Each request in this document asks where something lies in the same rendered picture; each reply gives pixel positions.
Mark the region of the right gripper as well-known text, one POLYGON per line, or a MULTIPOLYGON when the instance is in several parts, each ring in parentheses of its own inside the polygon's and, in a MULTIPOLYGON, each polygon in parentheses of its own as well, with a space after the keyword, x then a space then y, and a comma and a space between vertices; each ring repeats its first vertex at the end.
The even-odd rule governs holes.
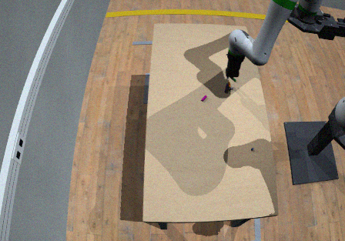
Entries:
POLYGON ((228 54, 226 55, 227 55, 227 58, 229 59, 227 63, 227 68, 226 68, 227 79, 229 79, 229 77, 232 77, 232 79, 233 77, 239 77, 240 66, 246 56, 243 56, 240 58, 235 57, 229 53, 229 50, 228 50, 228 54))

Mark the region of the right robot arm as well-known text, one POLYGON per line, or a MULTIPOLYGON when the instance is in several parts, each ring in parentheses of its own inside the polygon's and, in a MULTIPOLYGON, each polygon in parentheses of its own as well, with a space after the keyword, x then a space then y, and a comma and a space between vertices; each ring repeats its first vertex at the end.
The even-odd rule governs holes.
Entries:
MULTIPOLYGON (((294 15, 308 25, 315 22, 322 24, 323 17, 330 18, 330 14, 320 10, 322 1, 299 0, 294 15)), ((266 17, 256 39, 254 40, 241 29, 232 31, 229 34, 229 53, 238 58, 246 56, 254 65, 265 65, 270 58, 280 30, 297 2, 298 0, 270 0, 266 17)))

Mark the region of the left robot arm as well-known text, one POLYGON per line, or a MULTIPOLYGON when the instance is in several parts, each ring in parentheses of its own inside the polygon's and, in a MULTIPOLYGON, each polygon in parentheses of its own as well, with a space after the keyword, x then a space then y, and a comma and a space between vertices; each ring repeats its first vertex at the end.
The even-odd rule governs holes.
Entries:
POLYGON ((335 116, 337 123, 343 128, 345 132, 345 97, 343 97, 338 103, 335 110, 335 116))

